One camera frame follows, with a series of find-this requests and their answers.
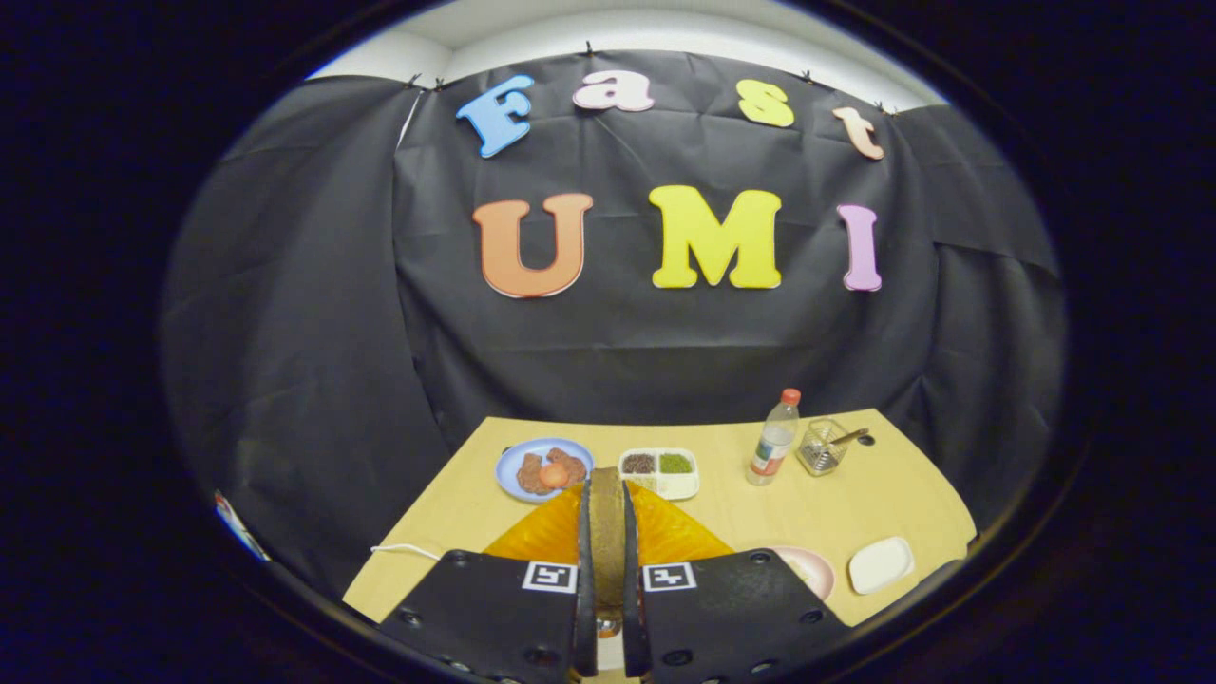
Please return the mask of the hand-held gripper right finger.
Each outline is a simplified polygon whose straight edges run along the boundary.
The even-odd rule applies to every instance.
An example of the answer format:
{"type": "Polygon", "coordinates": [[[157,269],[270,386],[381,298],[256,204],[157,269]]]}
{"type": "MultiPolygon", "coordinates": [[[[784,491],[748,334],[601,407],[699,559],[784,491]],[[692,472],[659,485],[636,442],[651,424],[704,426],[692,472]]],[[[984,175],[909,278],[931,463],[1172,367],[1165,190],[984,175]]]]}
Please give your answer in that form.
{"type": "Polygon", "coordinates": [[[624,674],[643,683],[775,683],[815,666],[850,627],[773,548],[644,564],[646,498],[625,488],[624,674]]]}

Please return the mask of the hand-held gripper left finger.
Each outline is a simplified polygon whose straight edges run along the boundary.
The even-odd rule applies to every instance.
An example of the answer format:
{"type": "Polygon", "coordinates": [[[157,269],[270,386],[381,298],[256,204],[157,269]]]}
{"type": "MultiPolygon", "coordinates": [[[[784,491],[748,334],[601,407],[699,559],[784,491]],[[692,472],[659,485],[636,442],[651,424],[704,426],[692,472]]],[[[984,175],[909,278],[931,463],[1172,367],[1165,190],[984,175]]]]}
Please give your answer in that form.
{"type": "Polygon", "coordinates": [[[496,683],[597,675],[589,488],[575,518],[578,562],[445,553],[378,626],[438,667],[496,683]]]}

